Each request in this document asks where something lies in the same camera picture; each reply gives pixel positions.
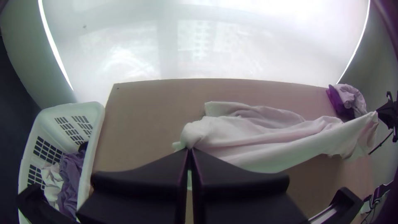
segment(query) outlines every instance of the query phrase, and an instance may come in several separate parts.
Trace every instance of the cardboard surface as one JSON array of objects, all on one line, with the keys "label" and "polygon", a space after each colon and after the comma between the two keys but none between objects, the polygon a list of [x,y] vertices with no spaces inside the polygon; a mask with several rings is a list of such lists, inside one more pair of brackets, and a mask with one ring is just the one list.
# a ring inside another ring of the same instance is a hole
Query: cardboard surface
[{"label": "cardboard surface", "polygon": [[[105,108],[93,172],[134,169],[173,153],[188,122],[201,119],[208,101],[241,102],[291,110],[307,120],[335,116],[325,88],[259,80],[178,79],[118,83]],[[369,157],[353,162],[317,156],[286,172],[289,195],[308,217],[347,186],[364,198],[373,190]],[[192,196],[187,219],[192,223]]]}]

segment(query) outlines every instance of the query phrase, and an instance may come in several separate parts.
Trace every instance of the gray wall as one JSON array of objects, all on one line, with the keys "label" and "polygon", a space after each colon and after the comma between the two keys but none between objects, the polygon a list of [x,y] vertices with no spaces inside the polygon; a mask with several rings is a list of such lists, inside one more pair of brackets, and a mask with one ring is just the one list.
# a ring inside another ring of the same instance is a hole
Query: gray wall
[{"label": "gray wall", "polygon": [[[374,111],[387,102],[387,91],[391,91],[396,100],[397,58],[381,16],[373,5],[362,42],[340,83],[358,88],[365,97],[368,111]],[[380,122],[376,143],[380,143],[390,131]],[[375,186],[393,180],[398,165],[398,146],[391,140],[392,136],[371,155]]]},{"label": "gray wall", "polygon": [[37,0],[10,0],[0,14],[0,27],[12,66],[42,109],[76,102],[53,55]]}]

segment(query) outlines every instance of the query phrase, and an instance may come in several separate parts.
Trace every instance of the clothing item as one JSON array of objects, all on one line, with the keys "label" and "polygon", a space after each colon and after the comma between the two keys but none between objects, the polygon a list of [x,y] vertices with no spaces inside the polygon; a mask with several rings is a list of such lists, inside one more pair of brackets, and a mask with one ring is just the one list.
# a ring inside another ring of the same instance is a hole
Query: clothing item
[{"label": "clothing item", "polygon": [[52,207],[59,210],[57,204],[58,193],[61,191],[63,185],[63,179],[59,174],[59,164],[46,164],[41,169],[41,178],[46,184],[44,186],[44,196]]},{"label": "clothing item", "polygon": [[235,102],[205,103],[207,116],[185,125],[175,149],[197,148],[244,169],[277,173],[319,154],[358,158],[374,144],[377,112],[343,123],[306,121],[287,110]]},{"label": "clothing item", "polygon": [[329,88],[326,90],[326,94],[328,95],[329,100],[339,118],[349,121],[355,119],[354,109],[345,108],[344,103],[340,98],[339,92],[332,85],[329,85]]},{"label": "clothing item", "polygon": [[368,112],[366,111],[366,102],[364,96],[359,90],[348,84],[336,84],[333,86],[344,104],[345,108],[352,108],[355,117],[360,117]]},{"label": "clothing item", "polygon": [[82,173],[85,148],[80,146],[78,152],[61,156],[60,175],[64,180],[61,192],[58,194],[59,211],[70,217],[76,218],[78,205],[79,181]]}]

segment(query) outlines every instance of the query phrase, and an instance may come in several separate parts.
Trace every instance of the purple fabric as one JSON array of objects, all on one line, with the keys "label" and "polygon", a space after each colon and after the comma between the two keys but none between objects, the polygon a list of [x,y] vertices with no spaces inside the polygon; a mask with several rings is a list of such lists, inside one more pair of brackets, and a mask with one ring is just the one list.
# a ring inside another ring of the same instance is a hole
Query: purple fabric
[{"label": "purple fabric", "polygon": [[332,85],[329,85],[326,93],[339,118],[347,120],[355,119],[354,110],[352,108],[345,108],[339,92]]},{"label": "purple fabric", "polygon": [[79,180],[82,173],[85,150],[61,157],[59,175],[64,180],[61,191],[58,194],[57,204],[59,211],[72,218],[76,218],[78,203]]}]

